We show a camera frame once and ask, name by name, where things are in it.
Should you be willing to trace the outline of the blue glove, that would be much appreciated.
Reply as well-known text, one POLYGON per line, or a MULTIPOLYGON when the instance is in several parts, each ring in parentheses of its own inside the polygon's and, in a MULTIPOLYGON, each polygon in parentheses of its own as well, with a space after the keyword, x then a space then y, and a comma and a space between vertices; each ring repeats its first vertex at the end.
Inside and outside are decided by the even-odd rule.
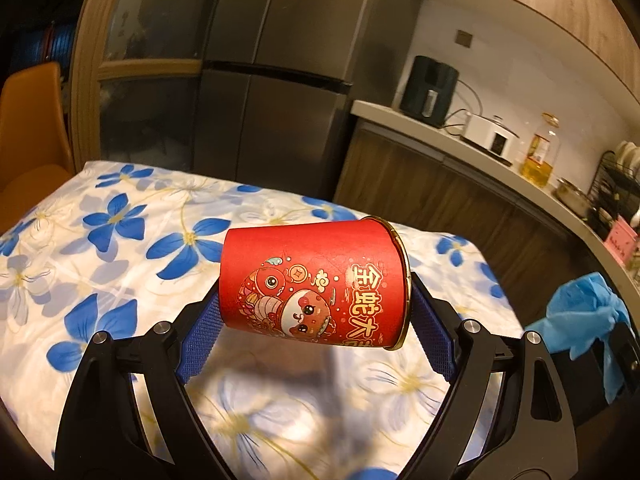
POLYGON ((572 361, 599 339, 603 344, 604 395, 612 404, 624 381, 610 346, 610 335, 618 323, 631 328, 623 300, 599 272, 592 272, 560 286, 548 303, 546 315, 525 330, 537 332, 550 353, 568 350, 572 361))

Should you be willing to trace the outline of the red paper cup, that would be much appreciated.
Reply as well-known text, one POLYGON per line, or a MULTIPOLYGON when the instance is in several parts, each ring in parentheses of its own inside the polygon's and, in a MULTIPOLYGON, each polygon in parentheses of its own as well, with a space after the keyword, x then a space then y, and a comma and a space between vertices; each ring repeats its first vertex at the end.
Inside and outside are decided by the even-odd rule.
POLYGON ((396 350, 408 332, 410 283, 405 246, 379 218, 231 229, 219 309, 236 330, 396 350))

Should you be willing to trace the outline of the pink utensil holder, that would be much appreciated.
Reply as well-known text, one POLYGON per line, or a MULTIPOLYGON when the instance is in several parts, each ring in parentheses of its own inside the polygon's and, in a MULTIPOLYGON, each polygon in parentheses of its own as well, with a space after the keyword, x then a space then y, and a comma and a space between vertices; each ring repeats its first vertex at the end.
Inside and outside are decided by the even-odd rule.
POLYGON ((634 254, 638 242, 638 234, 618 216, 613 222, 611 231, 604 241, 604 246, 621 266, 626 266, 634 254))

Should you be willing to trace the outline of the black dish rack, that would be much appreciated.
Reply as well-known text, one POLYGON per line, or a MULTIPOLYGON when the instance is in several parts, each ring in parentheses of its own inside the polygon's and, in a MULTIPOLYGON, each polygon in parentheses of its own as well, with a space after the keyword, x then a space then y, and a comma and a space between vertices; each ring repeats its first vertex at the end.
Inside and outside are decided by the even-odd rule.
POLYGON ((639 179, 613 151, 601 155, 587 195, 593 208, 590 222, 601 236, 618 219, 639 231, 639 179))

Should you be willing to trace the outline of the cooking oil bottle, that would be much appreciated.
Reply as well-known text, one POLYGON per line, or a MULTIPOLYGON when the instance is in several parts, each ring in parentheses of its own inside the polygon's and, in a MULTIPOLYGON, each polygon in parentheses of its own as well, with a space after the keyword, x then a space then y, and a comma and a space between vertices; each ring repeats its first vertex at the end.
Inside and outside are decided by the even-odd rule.
POLYGON ((545 188, 552 175, 561 146, 559 132, 559 119, 543 112, 520 167, 520 175, 537 188, 545 188))

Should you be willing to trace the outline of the white rice cooker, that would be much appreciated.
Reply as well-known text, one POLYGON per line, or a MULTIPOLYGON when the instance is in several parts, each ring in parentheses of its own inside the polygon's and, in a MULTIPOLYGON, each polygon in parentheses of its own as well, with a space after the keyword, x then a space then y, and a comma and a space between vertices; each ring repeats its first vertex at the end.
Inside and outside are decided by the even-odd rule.
POLYGON ((462 131, 462 140, 506 166, 514 163, 516 149, 520 144, 520 137, 503 125, 500 117, 487 118, 477 114, 469 114, 462 131))

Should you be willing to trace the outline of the orange chair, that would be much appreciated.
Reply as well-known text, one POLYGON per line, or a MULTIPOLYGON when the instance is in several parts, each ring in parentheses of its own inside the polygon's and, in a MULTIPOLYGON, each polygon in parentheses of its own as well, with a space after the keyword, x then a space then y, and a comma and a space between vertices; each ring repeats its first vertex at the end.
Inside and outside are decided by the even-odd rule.
POLYGON ((75 174, 58 63, 9 76, 1 90, 0 136, 1 231, 6 232, 75 174))

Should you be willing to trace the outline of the wooden lower cabinets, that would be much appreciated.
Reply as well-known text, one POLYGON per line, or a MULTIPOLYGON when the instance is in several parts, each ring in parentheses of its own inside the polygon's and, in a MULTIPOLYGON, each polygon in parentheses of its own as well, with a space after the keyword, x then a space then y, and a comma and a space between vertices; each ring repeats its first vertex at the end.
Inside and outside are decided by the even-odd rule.
POLYGON ((516 316, 541 318, 556 289, 599 272, 632 318, 625 292, 585 239, 547 211, 465 162, 402 133, 360 122, 334 200, 423 231, 459 235, 483 254, 516 316))

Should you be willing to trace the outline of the black air fryer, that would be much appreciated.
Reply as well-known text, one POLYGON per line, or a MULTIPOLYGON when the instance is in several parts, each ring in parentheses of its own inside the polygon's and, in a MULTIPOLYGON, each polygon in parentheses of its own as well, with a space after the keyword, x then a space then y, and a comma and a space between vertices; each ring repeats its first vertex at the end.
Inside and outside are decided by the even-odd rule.
POLYGON ((399 109, 434 128, 442 128, 454 96, 459 72, 434 58, 417 55, 412 63, 399 109))

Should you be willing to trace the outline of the wooden glass door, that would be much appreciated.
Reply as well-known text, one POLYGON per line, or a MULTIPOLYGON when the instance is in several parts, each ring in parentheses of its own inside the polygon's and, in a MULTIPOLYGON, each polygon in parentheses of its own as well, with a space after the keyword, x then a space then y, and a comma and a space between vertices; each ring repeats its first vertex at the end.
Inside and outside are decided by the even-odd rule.
POLYGON ((189 170, 206 40, 218 0, 85 0, 70 66, 76 167, 189 170))

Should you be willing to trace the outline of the dark grey refrigerator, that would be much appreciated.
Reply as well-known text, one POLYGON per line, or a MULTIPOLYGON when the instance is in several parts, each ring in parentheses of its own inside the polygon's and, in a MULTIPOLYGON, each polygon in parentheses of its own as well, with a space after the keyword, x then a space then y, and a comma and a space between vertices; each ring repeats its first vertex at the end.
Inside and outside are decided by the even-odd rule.
POLYGON ((196 106, 195 172, 331 198, 352 103, 393 103, 421 1, 218 0, 196 106))

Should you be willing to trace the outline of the wall power socket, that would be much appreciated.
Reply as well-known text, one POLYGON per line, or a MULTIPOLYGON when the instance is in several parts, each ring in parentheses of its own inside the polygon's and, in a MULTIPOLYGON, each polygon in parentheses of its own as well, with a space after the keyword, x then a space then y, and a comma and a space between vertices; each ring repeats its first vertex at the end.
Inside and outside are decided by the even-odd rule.
POLYGON ((474 36, 470 32, 458 29, 456 32, 456 36, 454 37, 454 42, 461 47, 469 49, 470 47, 472 47, 473 38, 474 36))

